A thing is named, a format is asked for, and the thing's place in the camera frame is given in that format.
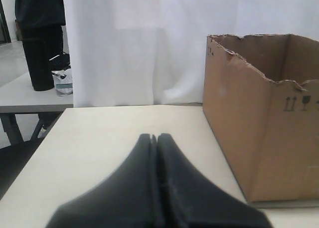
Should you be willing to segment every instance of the white table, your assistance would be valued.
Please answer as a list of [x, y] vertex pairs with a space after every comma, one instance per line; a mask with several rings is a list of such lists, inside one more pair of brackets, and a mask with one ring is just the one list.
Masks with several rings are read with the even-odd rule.
[[[109, 176], [141, 133], [170, 133], [208, 179], [244, 197], [201, 107], [67, 109], [0, 201], [1, 228], [42, 228], [63, 203]], [[265, 210], [276, 228], [318, 228], [319, 208]]]
[[73, 95], [59, 96], [55, 89], [34, 91], [29, 73], [0, 87], [0, 116], [11, 144], [23, 141], [15, 114], [63, 112], [69, 107], [73, 107]]

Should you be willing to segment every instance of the white curtain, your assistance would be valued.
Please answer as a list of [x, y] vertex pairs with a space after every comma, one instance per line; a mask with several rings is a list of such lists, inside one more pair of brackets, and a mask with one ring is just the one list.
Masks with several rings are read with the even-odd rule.
[[64, 0], [74, 105], [201, 102], [206, 36], [319, 39], [318, 0]]

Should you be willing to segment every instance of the person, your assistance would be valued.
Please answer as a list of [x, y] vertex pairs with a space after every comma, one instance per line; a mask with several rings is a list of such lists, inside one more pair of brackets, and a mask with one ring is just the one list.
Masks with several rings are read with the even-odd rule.
[[[63, 0], [15, 0], [15, 17], [22, 34], [23, 49], [30, 47], [24, 44], [26, 39], [40, 39], [46, 50], [46, 59], [51, 59], [63, 53], [63, 31], [65, 25]], [[58, 113], [39, 114], [43, 128], [47, 129], [58, 117]]]

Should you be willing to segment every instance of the doorway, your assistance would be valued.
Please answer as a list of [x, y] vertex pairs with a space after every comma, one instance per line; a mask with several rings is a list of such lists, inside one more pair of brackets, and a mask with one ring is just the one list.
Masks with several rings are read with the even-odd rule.
[[4, 16], [2, 2], [0, 0], [0, 45], [11, 42], [8, 26]]

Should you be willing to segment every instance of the black pants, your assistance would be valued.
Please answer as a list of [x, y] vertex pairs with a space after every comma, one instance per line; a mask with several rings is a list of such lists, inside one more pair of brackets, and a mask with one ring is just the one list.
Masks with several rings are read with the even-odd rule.
[[[48, 60], [63, 53], [63, 31], [60, 25], [22, 29], [21, 34], [22, 39], [41, 39], [45, 44]], [[44, 122], [43, 127], [46, 129], [58, 116], [59, 113], [42, 113], [39, 114], [39, 119]]]

